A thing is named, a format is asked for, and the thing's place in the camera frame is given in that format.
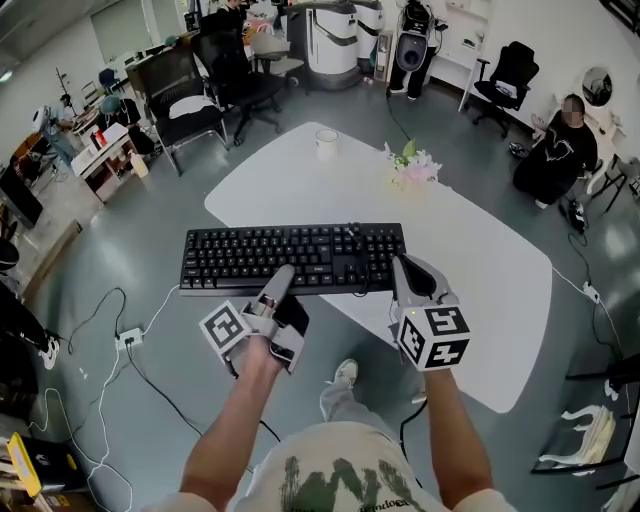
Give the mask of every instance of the black speaker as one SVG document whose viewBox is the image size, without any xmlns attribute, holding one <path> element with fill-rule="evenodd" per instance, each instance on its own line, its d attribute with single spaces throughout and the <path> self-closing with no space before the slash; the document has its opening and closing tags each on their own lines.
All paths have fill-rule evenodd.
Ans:
<svg viewBox="0 0 640 512">
<path fill-rule="evenodd" d="M 402 11 L 402 17 L 396 62 L 404 71 L 416 71 L 427 55 L 431 16 L 420 2 L 410 0 Z"/>
<path fill-rule="evenodd" d="M 24 182 L 18 177 L 13 168 L 0 171 L 0 201 L 28 229 L 33 229 L 42 213 L 42 205 Z"/>
</svg>

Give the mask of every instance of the keyboard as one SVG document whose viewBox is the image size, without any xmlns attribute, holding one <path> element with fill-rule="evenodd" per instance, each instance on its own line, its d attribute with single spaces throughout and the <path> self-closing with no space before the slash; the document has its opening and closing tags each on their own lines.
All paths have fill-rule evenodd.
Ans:
<svg viewBox="0 0 640 512">
<path fill-rule="evenodd" d="M 277 270 L 295 267 L 293 295 L 392 289 L 391 261 L 405 252 L 400 224 L 322 224 L 187 232 L 180 293 L 257 295 Z"/>
</svg>

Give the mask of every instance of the floor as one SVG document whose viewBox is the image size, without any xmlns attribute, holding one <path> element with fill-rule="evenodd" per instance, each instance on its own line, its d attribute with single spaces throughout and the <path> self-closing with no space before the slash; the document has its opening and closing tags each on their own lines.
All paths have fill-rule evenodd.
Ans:
<svg viewBox="0 0 640 512">
<path fill-rule="evenodd" d="M 445 184 L 543 250 L 567 278 L 582 283 L 585 269 L 569 247 L 565 220 L 555 207 L 541 211 L 513 188 L 511 175 L 516 163 L 500 129 L 491 121 L 474 127 L 470 122 L 473 109 L 459 114 L 458 102 L 459 98 L 437 87 L 427 88 L 416 103 L 391 99 L 395 116 L 416 138 L 417 146 L 427 148 L 444 164 L 440 176 Z M 385 141 L 396 150 L 403 145 L 403 135 L 389 116 L 383 91 L 375 86 L 358 85 L 340 93 L 313 92 L 308 97 L 293 90 L 281 104 L 280 119 L 286 130 L 318 121 L 375 147 L 382 148 Z M 34 306 L 41 323 L 68 337 L 74 326 L 91 315 L 107 290 L 120 286 L 127 301 L 119 329 L 145 328 L 178 281 L 185 231 L 221 225 L 204 209 L 205 196 L 276 136 L 271 126 L 255 123 L 246 133 L 244 145 L 229 153 L 221 149 L 217 139 L 204 138 L 179 152 L 182 177 L 176 176 L 162 156 L 153 162 L 144 180 L 130 180 L 47 279 Z M 513 128 L 509 140 L 526 142 L 527 138 Z M 640 218 L 628 190 L 603 215 L 612 194 L 607 191 L 589 206 L 589 245 L 583 252 L 623 349 L 630 355 L 638 351 L 635 340 L 640 331 L 640 265 L 636 258 Z M 241 201 L 238 198 L 238 207 L 242 207 Z M 487 300 L 500 298 L 487 290 Z M 197 324 L 218 303 L 217 299 L 174 294 L 134 354 L 148 378 L 200 429 L 216 417 L 233 383 Z M 331 378 L 344 357 L 355 356 L 361 363 L 357 394 L 398 429 L 401 420 L 416 409 L 410 398 L 420 391 L 419 376 L 401 366 L 397 354 L 386 344 L 325 301 L 310 297 L 304 304 L 312 320 L 305 352 L 295 374 L 278 380 L 264 419 L 281 438 L 321 421 L 318 396 L 324 381 Z M 73 355 L 63 346 L 56 369 L 41 372 L 42 389 L 55 386 L 62 393 L 73 428 L 83 424 L 77 440 L 93 458 L 100 458 L 105 446 L 96 404 L 90 407 L 90 403 L 99 396 L 115 361 L 114 322 L 121 306 L 120 296 L 111 294 L 96 317 L 74 336 Z M 609 362 L 610 349 L 597 345 L 592 334 L 592 306 L 554 275 L 544 343 L 519 402 L 509 413 L 499 415 L 464 397 L 490 454 L 496 486 L 520 512 L 597 511 L 611 491 L 596 492 L 595 485 L 620 477 L 624 471 L 617 468 L 583 478 L 533 476 L 529 472 L 562 411 L 581 408 L 592 403 L 593 393 L 602 394 L 600 384 L 596 390 L 564 381 L 569 371 L 594 371 Z M 615 343 L 602 310 L 596 315 L 596 325 L 603 340 Z M 632 390 L 632 408 L 634 401 Z M 49 404 L 52 437 L 67 439 L 57 400 L 50 397 Z M 625 409 L 625 398 L 615 407 Z M 133 509 L 175 492 L 197 439 L 195 433 L 130 366 L 107 388 L 102 409 L 109 436 L 107 462 L 131 482 Z M 36 413 L 35 419 L 40 418 L 43 416 Z M 427 432 L 426 417 L 421 417 L 407 427 L 406 445 L 416 476 L 437 495 Z M 261 429 L 252 463 L 260 462 L 273 443 L 269 433 Z M 248 476 L 242 491 L 249 483 Z M 127 508 L 128 488 L 108 471 L 98 471 L 92 482 L 111 510 Z"/>
</svg>

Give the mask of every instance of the round mirror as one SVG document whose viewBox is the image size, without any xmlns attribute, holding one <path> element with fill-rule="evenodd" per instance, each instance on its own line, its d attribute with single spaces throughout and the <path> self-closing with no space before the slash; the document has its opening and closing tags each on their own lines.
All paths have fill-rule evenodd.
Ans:
<svg viewBox="0 0 640 512">
<path fill-rule="evenodd" d="M 591 68 L 582 81 L 584 98 L 594 107 L 603 107 L 611 99 L 613 84 L 606 69 Z"/>
</svg>

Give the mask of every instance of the cup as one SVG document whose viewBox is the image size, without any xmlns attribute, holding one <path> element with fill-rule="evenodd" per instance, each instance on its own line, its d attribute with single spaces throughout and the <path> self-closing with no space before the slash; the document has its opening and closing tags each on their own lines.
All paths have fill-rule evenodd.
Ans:
<svg viewBox="0 0 640 512">
<path fill-rule="evenodd" d="M 316 133 L 316 150 L 318 160 L 331 160 L 338 154 L 338 132 L 334 130 L 320 130 Z"/>
</svg>

